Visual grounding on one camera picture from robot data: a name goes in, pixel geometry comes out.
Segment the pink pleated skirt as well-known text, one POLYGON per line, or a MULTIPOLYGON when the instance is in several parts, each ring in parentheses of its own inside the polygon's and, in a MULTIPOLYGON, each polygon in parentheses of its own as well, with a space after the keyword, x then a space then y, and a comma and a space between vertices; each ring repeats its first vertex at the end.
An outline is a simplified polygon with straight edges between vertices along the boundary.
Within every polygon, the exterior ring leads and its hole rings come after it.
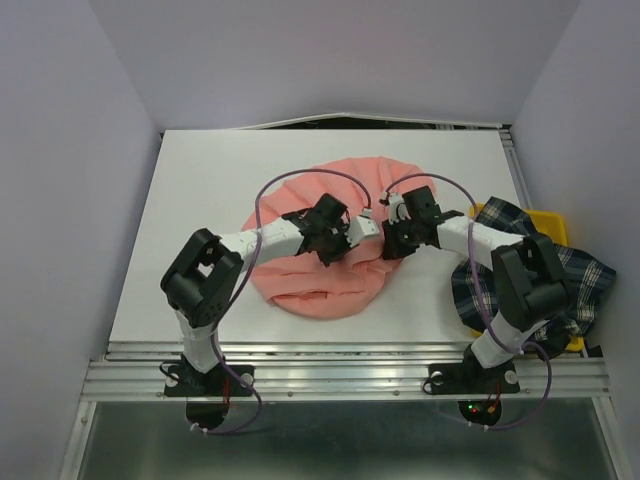
MULTIPOLYGON (((386 157, 345 158, 322 167, 344 172, 365 185, 378 224, 388 218, 386 208, 379 203, 386 187, 421 171, 416 165, 386 157)), ((311 207, 325 193, 346 204, 352 215, 366 205, 366 195, 351 180, 306 173, 283 181, 261 198, 261 220, 267 224, 285 213, 311 207)), ((275 259, 255 267, 251 280, 266 301, 287 312, 319 320, 349 317, 363 311, 401 265, 399 260, 382 258, 383 243, 381 238, 366 241, 328 267, 313 253, 275 259)))

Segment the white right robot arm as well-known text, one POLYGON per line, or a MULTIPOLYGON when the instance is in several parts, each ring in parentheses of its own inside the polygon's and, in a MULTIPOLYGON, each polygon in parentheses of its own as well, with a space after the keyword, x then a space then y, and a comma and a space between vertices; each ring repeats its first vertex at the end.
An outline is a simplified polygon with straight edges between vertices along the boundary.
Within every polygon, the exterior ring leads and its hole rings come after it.
POLYGON ((403 259, 421 246, 465 256, 490 270, 498 312, 458 363, 433 364, 423 389, 430 395, 519 390, 512 360, 531 335, 571 303, 569 280, 551 239, 510 234, 455 211, 442 211, 428 187, 384 192, 383 257, 403 259))

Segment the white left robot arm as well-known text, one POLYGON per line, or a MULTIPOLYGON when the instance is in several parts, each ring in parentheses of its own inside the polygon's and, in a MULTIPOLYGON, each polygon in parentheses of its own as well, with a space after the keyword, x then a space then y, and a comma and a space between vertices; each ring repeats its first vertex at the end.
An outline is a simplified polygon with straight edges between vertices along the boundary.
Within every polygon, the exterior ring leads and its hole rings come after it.
POLYGON ((238 280, 248 280, 253 268, 306 254, 329 266, 377 234, 370 209, 350 217, 347 206, 330 194, 310 208, 236 234, 194 232, 160 282, 183 338, 180 360, 161 370, 173 381, 171 393, 180 388, 215 393, 229 379, 219 359, 217 327, 240 293, 238 280))

